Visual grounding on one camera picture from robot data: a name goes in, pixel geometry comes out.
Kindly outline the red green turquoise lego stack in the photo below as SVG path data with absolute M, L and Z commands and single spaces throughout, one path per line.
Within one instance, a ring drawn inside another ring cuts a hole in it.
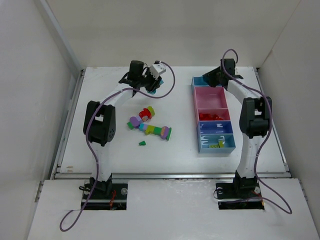
M 148 89 L 147 89 L 147 92 L 151 95 L 154 95 L 157 91 L 158 88 L 160 88 L 160 86 L 163 84 L 163 80 L 160 79 L 160 80 L 157 80 L 155 81 Z

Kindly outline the red angular lego piece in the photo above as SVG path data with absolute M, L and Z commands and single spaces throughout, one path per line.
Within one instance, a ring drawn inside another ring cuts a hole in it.
M 200 121 L 212 121 L 212 115 L 208 113 L 199 113 L 199 120 Z

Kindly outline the blue and pink sorting tray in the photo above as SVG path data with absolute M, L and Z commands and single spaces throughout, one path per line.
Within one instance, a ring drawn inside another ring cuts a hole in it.
M 209 86 L 201 76 L 191 81 L 198 152 L 229 155 L 236 149 L 225 89 Z

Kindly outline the lime green lego brick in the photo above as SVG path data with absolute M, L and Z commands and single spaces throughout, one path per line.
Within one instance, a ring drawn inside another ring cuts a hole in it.
M 209 148 L 215 149 L 215 148 L 220 148 L 220 147 L 218 144 L 212 144 L 212 145 L 209 145 Z

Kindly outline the red lego cluster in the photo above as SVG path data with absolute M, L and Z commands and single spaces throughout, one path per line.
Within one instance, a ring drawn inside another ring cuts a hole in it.
M 211 119 L 212 119 L 213 121 L 223 121 L 223 120 L 224 120 L 222 117 L 220 117 L 220 116 L 217 115 L 217 114 L 213 114 L 213 115 L 211 116 Z

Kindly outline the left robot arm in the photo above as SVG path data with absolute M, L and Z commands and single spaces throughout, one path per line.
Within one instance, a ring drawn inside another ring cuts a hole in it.
M 129 71 L 119 80 L 115 89 L 102 101 L 89 101 L 86 107 L 83 133 L 93 155 L 94 168 L 89 179 L 90 187 L 99 193 L 109 193 L 112 188 L 110 161 L 103 157 L 103 149 L 116 133 L 116 108 L 144 88 L 154 94 L 163 84 L 161 75 L 166 67 L 155 61 L 151 66 L 139 60 L 131 61 Z

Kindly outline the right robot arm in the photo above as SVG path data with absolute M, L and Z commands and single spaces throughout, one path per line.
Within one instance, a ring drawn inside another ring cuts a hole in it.
M 263 140 L 270 133 L 272 100 L 264 97 L 261 91 L 240 82 L 243 77 L 235 73 L 236 61 L 225 58 L 220 60 L 220 67 L 202 77 L 210 87 L 224 87 L 241 103 L 239 128 L 243 140 L 240 162 L 232 183 L 222 187 L 225 193 L 241 198 L 249 195 L 258 183 L 257 161 Z

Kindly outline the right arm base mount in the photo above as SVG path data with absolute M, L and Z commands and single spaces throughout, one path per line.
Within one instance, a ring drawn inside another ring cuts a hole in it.
M 219 210 L 264 210 L 260 185 L 236 191 L 231 182 L 215 184 Z

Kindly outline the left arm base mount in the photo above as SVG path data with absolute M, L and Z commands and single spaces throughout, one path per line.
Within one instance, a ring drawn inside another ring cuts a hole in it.
M 127 183 L 113 183 L 107 193 L 94 190 L 84 210 L 124 211 L 127 209 L 127 196 Z

